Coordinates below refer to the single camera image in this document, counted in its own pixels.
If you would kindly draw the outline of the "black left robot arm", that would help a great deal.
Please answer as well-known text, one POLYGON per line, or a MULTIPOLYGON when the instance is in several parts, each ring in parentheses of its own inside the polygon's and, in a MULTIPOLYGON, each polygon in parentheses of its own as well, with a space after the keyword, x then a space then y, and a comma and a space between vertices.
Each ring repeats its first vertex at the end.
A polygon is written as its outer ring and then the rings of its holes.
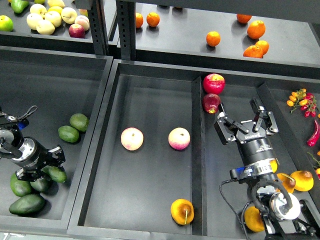
POLYGON ((37 109, 33 105, 21 116, 0 112, 0 157, 9 159, 20 167, 15 172, 20 181, 34 182, 44 178, 47 167, 64 170, 62 164, 66 159, 60 145, 47 149, 33 137, 22 134, 22 129, 29 125, 27 117, 37 109))

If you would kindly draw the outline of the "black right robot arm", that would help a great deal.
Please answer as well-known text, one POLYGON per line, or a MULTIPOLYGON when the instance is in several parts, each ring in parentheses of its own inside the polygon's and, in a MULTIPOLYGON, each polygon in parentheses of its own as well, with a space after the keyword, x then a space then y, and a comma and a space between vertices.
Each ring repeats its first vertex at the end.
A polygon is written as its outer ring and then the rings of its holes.
POLYGON ((268 137, 279 131, 273 112, 256 98, 250 105, 254 119, 241 122, 227 115, 223 103, 218 105, 214 128, 223 145, 237 144, 243 162, 242 167, 230 170, 230 179, 222 184, 248 185, 248 202, 243 210, 249 205, 257 208, 266 240, 318 240, 320 221, 309 203, 289 193, 272 170, 271 161, 277 157, 268 137))

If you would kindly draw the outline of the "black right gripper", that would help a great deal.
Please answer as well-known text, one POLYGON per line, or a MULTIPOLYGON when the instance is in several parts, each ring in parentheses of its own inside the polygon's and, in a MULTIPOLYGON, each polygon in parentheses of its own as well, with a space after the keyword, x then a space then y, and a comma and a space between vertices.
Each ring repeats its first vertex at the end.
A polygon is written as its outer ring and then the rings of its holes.
POLYGON ((268 111, 257 98, 251 99, 250 105, 255 113, 253 132, 250 132, 242 123, 231 119, 225 111, 223 102, 218 105, 217 120, 214 123, 214 128, 223 145, 237 141, 238 151, 245 166, 277 158, 267 138, 279 132, 273 112, 268 111))

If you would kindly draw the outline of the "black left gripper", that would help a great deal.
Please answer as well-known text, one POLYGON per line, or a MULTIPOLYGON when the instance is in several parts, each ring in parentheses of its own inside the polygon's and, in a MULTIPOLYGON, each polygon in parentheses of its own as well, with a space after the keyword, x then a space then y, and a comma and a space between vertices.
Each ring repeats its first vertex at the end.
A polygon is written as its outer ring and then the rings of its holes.
POLYGON ((20 181, 35 182, 39 179, 49 179, 49 175, 43 172, 43 167, 61 167, 66 161, 64 151, 58 144, 52 149, 46 149, 32 137, 25 137, 23 144, 19 148, 22 152, 20 158, 13 158, 12 162, 21 167, 15 172, 15 176, 20 181))

